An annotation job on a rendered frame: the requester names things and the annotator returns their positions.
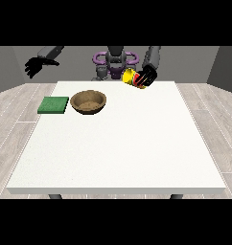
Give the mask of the green square pad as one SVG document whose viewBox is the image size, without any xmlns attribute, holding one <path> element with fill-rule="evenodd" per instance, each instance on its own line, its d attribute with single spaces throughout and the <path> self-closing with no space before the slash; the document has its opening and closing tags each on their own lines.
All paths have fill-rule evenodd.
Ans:
<svg viewBox="0 0 232 245">
<path fill-rule="evenodd" d="M 37 109 L 38 114 L 63 114 L 65 112 L 68 97 L 44 97 Z"/>
</svg>

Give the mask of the brown wooden bowl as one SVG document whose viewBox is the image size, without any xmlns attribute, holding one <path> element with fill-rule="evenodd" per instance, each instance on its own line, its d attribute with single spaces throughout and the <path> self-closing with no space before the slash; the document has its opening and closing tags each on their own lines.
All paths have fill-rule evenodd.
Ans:
<svg viewBox="0 0 232 245">
<path fill-rule="evenodd" d="M 100 91 L 81 91 L 71 98 L 70 104 L 77 112 L 83 115 L 94 115 L 104 108 L 106 96 Z"/>
</svg>

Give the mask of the yellow cup with melon print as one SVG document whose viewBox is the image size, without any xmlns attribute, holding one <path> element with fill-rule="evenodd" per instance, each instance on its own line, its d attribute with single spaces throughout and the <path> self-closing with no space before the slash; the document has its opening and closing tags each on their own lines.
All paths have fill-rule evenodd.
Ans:
<svg viewBox="0 0 232 245">
<path fill-rule="evenodd" d="M 139 74 L 135 70 L 133 70 L 132 68 L 127 68 L 123 73 L 122 81 L 128 85 L 132 85 L 140 89 L 145 89 L 144 85 L 138 85 L 136 83 L 136 79 L 138 77 Z"/>
</svg>

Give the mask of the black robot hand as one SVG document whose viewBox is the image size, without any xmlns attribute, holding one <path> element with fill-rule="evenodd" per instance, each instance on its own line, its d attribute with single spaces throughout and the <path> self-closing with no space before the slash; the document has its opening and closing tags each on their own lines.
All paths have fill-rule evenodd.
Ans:
<svg viewBox="0 0 232 245">
<path fill-rule="evenodd" d="M 157 78 L 156 70 L 150 65 L 146 65 L 138 74 L 139 77 L 135 80 L 137 86 L 150 86 Z"/>
<path fill-rule="evenodd" d="M 27 76 L 29 78 L 33 78 L 38 72 L 42 70 L 43 65 L 59 66 L 59 63 L 48 58 L 32 57 L 25 64 L 25 72 L 27 73 Z"/>
</svg>

